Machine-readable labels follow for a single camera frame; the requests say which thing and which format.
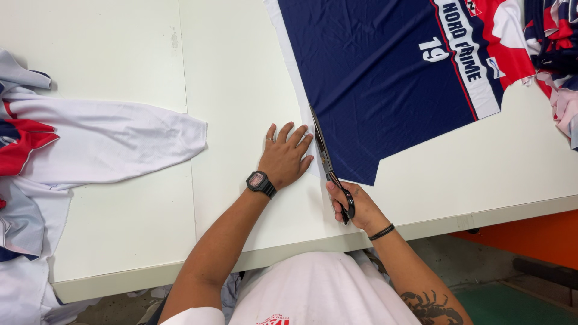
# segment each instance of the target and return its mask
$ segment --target scissors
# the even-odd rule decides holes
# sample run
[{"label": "scissors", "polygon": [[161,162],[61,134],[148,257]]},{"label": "scissors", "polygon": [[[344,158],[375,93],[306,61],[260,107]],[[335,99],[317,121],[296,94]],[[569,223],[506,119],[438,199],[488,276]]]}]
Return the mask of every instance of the scissors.
[{"label": "scissors", "polygon": [[315,121],[315,141],[317,142],[317,147],[319,148],[319,154],[321,156],[321,163],[323,164],[323,170],[325,171],[325,177],[327,180],[330,180],[335,184],[338,188],[340,188],[345,197],[347,198],[347,203],[349,204],[349,210],[345,210],[343,204],[341,202],[339,205],[341,206],[341,215],[343,216],[343,224],[347,225],[349,219],[353,219],[355,216],[355,205],[353,204],[353,197],[351,196],[351,192],[344,189],[341,185],[341,182],[335,176],[333,172],[333,165],[331,164],[331,159],[329,158],[329,154],[327,153],[327,146],[325,145],[325,139],[323,138],[323,133],[321,133],[321,127],[319,126],[319,120],[317,119],[317,115],[313,110],[311,104],[309,104],[309,108],[311,109],[311,114],[313,115],[313,121]]}]

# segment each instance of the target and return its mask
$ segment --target white t-shirt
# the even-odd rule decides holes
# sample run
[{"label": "white t-shirt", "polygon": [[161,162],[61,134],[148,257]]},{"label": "white t-shirt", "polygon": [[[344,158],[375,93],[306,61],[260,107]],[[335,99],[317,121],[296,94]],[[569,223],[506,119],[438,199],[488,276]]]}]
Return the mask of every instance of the white t-shirt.
[{"label": "white t-shirt", "polygon": [[[223,325],[213,307],[190,308],[163,325]],[[415,324],[420,322],[370,263],[311,252],[246,274],[230,325]]]}]

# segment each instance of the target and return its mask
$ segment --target scorpion tattoo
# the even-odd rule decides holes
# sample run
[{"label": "scorpion tattoo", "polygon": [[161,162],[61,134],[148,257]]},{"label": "scorpion tattoo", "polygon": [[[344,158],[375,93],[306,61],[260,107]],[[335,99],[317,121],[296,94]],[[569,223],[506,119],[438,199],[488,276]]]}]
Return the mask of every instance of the scorpion tattoo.
[{"label": "scorpion tattoo", "polygon": [[425,303],[424,299],[419,294],[413,292],[406,292],[402,294],[401,297],[423,325],[435,324],[436,321],[434,318],[437,317],[444,317],[448,325],[463,325],[464,320],[457,311],[453,308],[445,308],[447,304],[447,296],[444,295],[446,300],[443,304],[438,304],[436,302],[435,291],[431,291],[433,293],[433,301],[430,301],[428,294],[423,292],[425,295]]}]

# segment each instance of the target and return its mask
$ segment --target table surface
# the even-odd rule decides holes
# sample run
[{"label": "table surface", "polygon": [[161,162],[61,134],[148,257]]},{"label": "table surface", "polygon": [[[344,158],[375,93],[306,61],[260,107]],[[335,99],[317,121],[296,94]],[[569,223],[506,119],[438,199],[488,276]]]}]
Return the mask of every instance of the table surface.
[{"label": "table surface", "polygon": [[[64,302],[171,283],[256,169],[271,122],[301,121],[265,6],[22,0],[5,9],[0,24],[11,33],[0,46],[53,78],[45,94],[143,102],[209,122],[208,149],[190,162],[74,189],[50,260]],[[516,83],[501,113],[382,160],[375,186],[364,189],[412,239],[576,209],[577,164],[546,96]],[[236,269],[367,246],[333,219],[323,184],[306,173],[281,191]]]}]

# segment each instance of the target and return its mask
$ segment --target hand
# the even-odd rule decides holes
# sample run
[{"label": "hand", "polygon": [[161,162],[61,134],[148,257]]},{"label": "hand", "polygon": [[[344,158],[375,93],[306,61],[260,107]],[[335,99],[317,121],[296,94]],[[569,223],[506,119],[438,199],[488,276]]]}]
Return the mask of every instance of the hand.
[{"label": "hand", "polygon": [[[279,131],[276,141],[265,140],[265,152],[259,162],[259,170],[267,174],[277,191],[299,179],[313,161],[313,156],[307,156],[301,160],[313,140],[313,134],[307,134],[299,143],[307,131],[307,126],[302,125],[287,140],[287,134],[293,125],[293,122],[285,124]],[[275,124],[271,124],[267,139],[273,138],[276,128]]]},{"label": "hand", "polygon": [[[391,224],[359,184],[341,182],[341,185],[344,189],[351,192],[351,196],[353,197],[355,216],[350,221],[353,222],[357,228],[365,230],[368,236],[373,236]],[[331,194],[333,208],[335,209],[335,220],[343,222],[339,203],[341,202],[341,204],[348,209],[349,206],[345,194],[343,194],[343,191],[333,184],[332,181],[327,182],[325,188],[329,194]]]}]

